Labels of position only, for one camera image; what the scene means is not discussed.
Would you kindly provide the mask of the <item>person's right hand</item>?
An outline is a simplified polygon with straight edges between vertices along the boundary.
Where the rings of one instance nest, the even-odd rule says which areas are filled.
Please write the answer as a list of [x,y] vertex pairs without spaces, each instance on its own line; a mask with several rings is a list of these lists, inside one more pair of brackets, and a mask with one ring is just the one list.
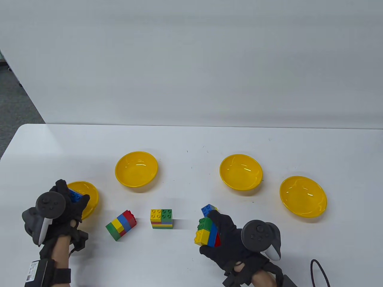
[[199,252],[223,269],[227,277],[223,282],[224,286],[283,286],[282,270],[266,256],[244,246],[241,229],[236,227],[230,216],[212,210],[208,217],[218,228],[221,245],[204,245],[199,248]]

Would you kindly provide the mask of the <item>person's left hand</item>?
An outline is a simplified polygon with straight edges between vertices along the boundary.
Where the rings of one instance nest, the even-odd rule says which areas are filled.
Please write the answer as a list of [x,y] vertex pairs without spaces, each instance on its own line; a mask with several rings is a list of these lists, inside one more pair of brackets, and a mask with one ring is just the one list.
[[60,236],[70,236],[70,244],[74,245],[71,253],[85,248],[85,242],[89,238],[88,233],[78,229],[78,225],[82,222],[82,213],[90,200],[90,196],[86,194],[79,201],[72,202],[71,192],[63,179],[56,181],[50,191],[61,194],[65,199],[66,207],[63,214],[49,225],[42,243],[44,246],[39,253],[40,259],[51,258],[53,248]]

